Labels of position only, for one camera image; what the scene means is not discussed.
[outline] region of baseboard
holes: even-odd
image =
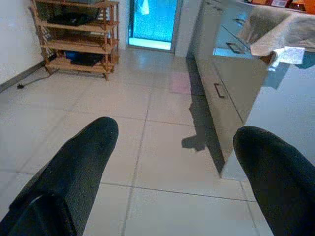
[[[13,78],[9,79],[8,81],[4,82],[3,84],[0,85],[0,92],[15,85],[17,82],[28,77],[30,74],[34,73],[35,71],[37,71],[39,68],[43,67],[44,65],[45,65],[45,62],[42,61],[42,62],[32,66],[31,68],[23,71],[22,73],[18,74],[17,76],[14,76]]]

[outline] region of tiled floor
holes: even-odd
[[[204,96],[172,93],[189,76],[184,59],[121,52],[107,82],[57,72],[0,93],[0,218],[62,144],[100,116],[119,125],[86,236],[272,235],[246,182],[221,179]],[[24,80],[47,73],[36,71]]]

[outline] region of glass door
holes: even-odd
[[[173,52],[179,0],[130,0],[129,45]]]

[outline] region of shelf board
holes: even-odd
[[[88,7],[88,8],[107,8],[107,7],[115,6],[119,4],[119,2],[117,1],[101,1],[94,4],[77,3],[77,2],[71,2],[71,1],[66,1],[66,0],[35,0],[35,1],[52,3],[52,4],[57,4],[57,5],[64,5],[64,6],[79,6],[79,7]]]
[[[80,26],[67,26],[67,25],[59,25],[59,24],[51,24],[47,21],[42,21],[39,25],[49,28],[57,28],[57,29],[66,29],[66,30],[77,30],[77,31],[86,31],[86,32],[97,32],[97,33],[108,33],[110,30],[115,27],[119,22],[115,21],[114,24],[106,25],[106,29],[104,29],[104,24],[102,21],[93,21]]]
[[[119,41],[117,39],[114,39],[113,45],[107,44],[107,48],[105,50],[104,36],[68,34],[59,39],[53,39],[44,45],[41,45],[41,47],[83,53],[111,54],[113,48],[117,46],[118,42]]]
[[[113,67],[112,65],[110,65],[109,71],[106,71],[104,66],[100,62],[94,66],[75,65],[71,64],[71,60],[66,58],[56,58],[52,60],[49,64],[46,64],[46,66],[55,69],[80,70],[96,73],[110,73],[110,69]]]

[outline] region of electrical cord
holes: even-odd
[[[44,80],[44,79],[48,79],[50,76],[52,76],[54,73],[52,73],[52,74],[49,74],[48,76],[46,76],[46,77],[42,77],[42,78],[38,78],[38,79],[36,79],[36,80],[33,80],[33,81],[31,81],[31,82],[28,82],[28,83],[26,83],[26,84],[18,84],[16,87],[17,87],[17,89],[24,89],[24,87],[25,86],[27,86],[27,85],[30,85],[30,84],[32,84],[32,83],[35,83],[35,82],[37,82],[37,81],[40,81],[40,80]]]

